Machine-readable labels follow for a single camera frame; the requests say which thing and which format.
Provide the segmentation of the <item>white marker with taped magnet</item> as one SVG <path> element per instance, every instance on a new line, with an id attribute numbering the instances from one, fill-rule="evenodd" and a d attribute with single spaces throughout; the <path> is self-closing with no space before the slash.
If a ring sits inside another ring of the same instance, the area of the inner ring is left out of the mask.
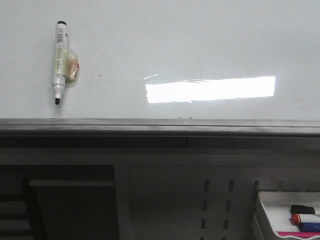
<path id="1" fill-rule="evenodd" d="M 54 103 L 59 105 L 66 86 L 74 85 L 79 78 L 80 64 L 78 55 L 70 48 L 68 25 L 58 21 L 55 26 L 55 51 L 52 89 Z"/>

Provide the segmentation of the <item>whiteboard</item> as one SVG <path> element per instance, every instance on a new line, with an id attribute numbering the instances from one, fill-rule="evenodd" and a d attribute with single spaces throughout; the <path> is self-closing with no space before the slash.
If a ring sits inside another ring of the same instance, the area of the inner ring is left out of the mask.
<path id="1" fill-rule="evenodd" d="M 67 23 L 79 75 L 53 92 Z M 0 129 L 318 135 L 317 0 L 3 0 Z"/>

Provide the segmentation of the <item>white perforated pegboard panel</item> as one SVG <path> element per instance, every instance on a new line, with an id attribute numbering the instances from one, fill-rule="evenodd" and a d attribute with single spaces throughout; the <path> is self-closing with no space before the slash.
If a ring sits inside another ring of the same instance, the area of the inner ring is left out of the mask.
<path id="1" fill-rule="evenodd" d="M 258 192 L 317 192 L 320 170 L 301 167 L 128 167 L 134 240 L 253 240 Z"/>

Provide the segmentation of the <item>dark panel with white bar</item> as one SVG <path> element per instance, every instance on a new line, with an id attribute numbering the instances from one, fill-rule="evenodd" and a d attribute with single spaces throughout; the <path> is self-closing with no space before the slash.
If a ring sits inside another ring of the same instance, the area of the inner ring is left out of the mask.
<path id="1" fill-rule="evenodd" d="M 24 179 L 21 184 L 35 240 L 118 240 L 113 180 Z"/>

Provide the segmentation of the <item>blue capped marker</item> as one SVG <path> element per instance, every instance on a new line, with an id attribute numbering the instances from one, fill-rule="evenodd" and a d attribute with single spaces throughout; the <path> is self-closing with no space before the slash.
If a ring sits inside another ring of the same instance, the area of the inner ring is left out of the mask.
<path id="1" fill-rule="evenodd" d="M 299 230 L 301 232 L 319 233 L 320 232 L 320 223 L 302 222 L 299 224 Z"/>

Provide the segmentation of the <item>red capped marker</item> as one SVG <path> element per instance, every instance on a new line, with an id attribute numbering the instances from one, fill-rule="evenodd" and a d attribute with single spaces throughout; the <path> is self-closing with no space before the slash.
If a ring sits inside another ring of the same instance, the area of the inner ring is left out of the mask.
<path id="1" fill-rule="evenodd" d="M 320 223 L 320 216 L 318 214 L 299 214 L 295 213 L 291 215 L 291 223 L 294 226 L 298 226 L 302 223 L 313 223 L 319 224 Z"/>

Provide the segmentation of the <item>white plastic marker tray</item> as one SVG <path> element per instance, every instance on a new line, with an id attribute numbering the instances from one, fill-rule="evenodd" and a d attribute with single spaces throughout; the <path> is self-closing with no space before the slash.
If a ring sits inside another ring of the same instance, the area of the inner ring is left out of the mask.
<path id="1" fill-rule="evenodd" d="M 320 214 L 318 192 L 260 191 L 256 200 L 252 228 L 257 240 L 318 240 L 320 237 L 299 238 L 279 236 L 277 232 L 301 232 L 291 223 L 291 205 L 313 207 Z"/>

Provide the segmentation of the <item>pink marker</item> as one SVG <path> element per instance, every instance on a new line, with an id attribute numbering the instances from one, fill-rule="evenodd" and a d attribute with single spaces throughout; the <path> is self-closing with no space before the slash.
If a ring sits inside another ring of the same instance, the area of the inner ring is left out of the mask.
<path id="1" fill-rule="evenodd" d="M 278 231 L 277 234 L 281 237 L 297 237 L 308 239 L 312 237 L 319 237 L 319 232 L 291 232 L 291 231 Z"/>

